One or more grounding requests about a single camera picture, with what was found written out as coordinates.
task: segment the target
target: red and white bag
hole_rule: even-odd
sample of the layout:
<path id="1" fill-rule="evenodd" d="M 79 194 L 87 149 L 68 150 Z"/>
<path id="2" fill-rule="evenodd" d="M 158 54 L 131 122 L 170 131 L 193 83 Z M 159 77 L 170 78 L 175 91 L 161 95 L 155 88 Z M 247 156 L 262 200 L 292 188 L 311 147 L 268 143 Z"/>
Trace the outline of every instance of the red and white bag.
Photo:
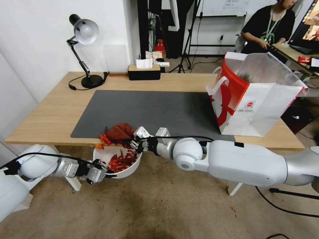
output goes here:
<path id="1" fill-rule="evenodd" d="M 206 90 L 221 134 L 264 137 L 307 86 L 270 53 L 247 56 L 227 52 Z"/>

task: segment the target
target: light stand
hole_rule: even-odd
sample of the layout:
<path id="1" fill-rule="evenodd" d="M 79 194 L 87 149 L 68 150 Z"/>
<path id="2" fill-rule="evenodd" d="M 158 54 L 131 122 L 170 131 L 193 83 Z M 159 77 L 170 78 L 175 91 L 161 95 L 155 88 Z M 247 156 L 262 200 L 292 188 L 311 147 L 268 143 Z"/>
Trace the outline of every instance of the light stand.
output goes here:
<path id="1" fill-rule="evenodd" d="M 199 4 L 200 4 L 200 1 L 201 0 L 195 0 L 195 3 L 194 3 L 194 10 L 193 10 L 193 18 L 192 18 L 192 25 L 190 27 L 190 29 L 188 30 L 188 37 L 187 37 L 187 41 L 186 41 L 186 45 L 185 45 L 185 49 L 184 49 L 184 52 L 183 52 L 183 55 L 182 55 L 182 59 L 180 61 L 180 64 L 177 65 L 174 69 L 172 69 L 170 72 L 168 73 L 171 73 L 173 72 L 174 70 L 176 70 L 178 68 L 178 73 L 181 72 L 181 70 L 183 70 L 183 72 L 185 73 L 184 71 L 184 68 L 183 68 L 183 61 L 184 61 L 184 58 L 186 58 L 188 60 L 188 64 L 189 64 L 189 69 L 192 67 L 191 66 L 191 63 L 189 61 L 189 52 L 188 54 L 186 54 L 186 51 L 187 51 L 187 46 L 188 46 L 188 42 L 191 40 L 192 38 L 192 32 L 193 32 L 193 26 L 194 26 L 194 23 L 195 23 L 195 19 L 196 19 L 196 15 L 197 15 L 197 11 L 198 11 L 198 8 L 199 8 Z"/>
<path id="2" fill-rule="evenodd" d="M 81 19 L 76 14 L 72 14 L 69 18 L 69 21 L 74 26 L 74 36 L 68 39 L 66 42 L 78 59 L 80 66 L 85 71 L 86 77 L 82 79 L 81 84 L 83 87 L 88 89 L 98 87 L 105 81 L 99 75 L 90 75 L 90 69 L 80 59 L 73 46 L 77 43 L 81 43 L 84 45 L 93 43 L 99 34 L 99 27 L 95 22 L 88 19 Z"/>

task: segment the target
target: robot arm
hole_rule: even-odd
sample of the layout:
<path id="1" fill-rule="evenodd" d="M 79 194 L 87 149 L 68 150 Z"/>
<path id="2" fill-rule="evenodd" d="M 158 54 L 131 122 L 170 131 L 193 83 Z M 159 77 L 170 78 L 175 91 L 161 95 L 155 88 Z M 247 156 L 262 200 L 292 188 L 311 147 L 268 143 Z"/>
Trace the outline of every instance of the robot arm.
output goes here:
<path id="1" fill-rule="evenodd" d="M 50 146 L 39 144 L 31 146 L 0 170 L 5 175 L 25 176 L 29 179 L 27 182 L 39 182 L 42 178 L 52 175 L 68 178 L 79 176 L 90 184 L 102 181 L 106 172 L 99 160 L 88 162 L 60 154 Z"/>
<path id="2" fill-rule="evenodd" d="M 253 144 L 223 140 L 198 142 L 193 138 L 177 141 L 170 138 L 166 128 L 160 128 L 152 137 L 140 127 L 134 136 L 131 145 L 137 151 L 144 149 L 174 160 L 183 170 L 204 171 L 217 178 L 261 187 L 312 183 L 319 192 L 318 146 L 292 156 L 281 156 Z"/>
<path id="3" fill-rule="evenodd" d="M 33 145 L 18 158 L 0 167 L 0 222 L 6 218 L 43 178 L 52 175 L 74 178 L 80 176 L 89 184 L 102 181 L 106 169 L 100 160 L 87 162 L 59 154 L 46 145 Z"/>

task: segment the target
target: desk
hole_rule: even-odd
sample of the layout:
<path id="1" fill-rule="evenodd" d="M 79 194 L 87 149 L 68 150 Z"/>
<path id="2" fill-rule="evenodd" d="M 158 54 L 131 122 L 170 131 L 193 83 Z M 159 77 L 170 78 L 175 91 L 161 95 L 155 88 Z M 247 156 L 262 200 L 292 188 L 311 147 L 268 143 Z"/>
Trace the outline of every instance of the desk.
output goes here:
<path id="1" fill-rule="evenodd" d="M 71 79 L 82 72 L 69 72 L 21 122 L 6 139 L 8 144 L 87 145 L 99 143 L 98 138 L 71 138 L 74 127 L 96 90 L 193 91 L 205 92 L 207 84 L 215 83 L 216 74 L 161 74 L 160 80 L 130 81 L 125 76 L 108 76 L 104 85 L 86 91 L 68 87 Z M 80 80 L 74 85 L 81 88 Z M 268 134 L 261 137 L 235 136 L 243 143 L 259 144 L 271 150 L 303 150 L 304 146 L 279 119 Z"/>
<path id="2" fill-rule="evenodd" d="M 272 46 L 280 55 L 290 60 L 295 66 L 297 66 L 301 70 L 304 70 L 308 75 L 310 76 L 315 75 L 319 77 L 319 72 L 311 71 L 309 70 L 309 66 L 307 64 L 298 62 L 298 57 L 300 55 L 313 56 L 317 58 L 319 58 L 319 55 L 304 55 L 301 52 L 298 52 L 295 49 L 292 49 L 288 44 L 273 44 Z"/>

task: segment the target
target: black tissue box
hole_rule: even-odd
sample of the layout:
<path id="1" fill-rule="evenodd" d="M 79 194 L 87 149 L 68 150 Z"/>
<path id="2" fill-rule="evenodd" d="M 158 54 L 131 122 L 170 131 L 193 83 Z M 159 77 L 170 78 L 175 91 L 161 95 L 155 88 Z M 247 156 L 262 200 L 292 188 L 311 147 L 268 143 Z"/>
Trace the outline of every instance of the black tissue box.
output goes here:
<path id="1" fill-rule="evenodd" d="M 153 65 L 153 68 L 138 69 L 136 65 L 129 65 L 128 69 L 129 80 L 159 80 L 160 66 Z"/>

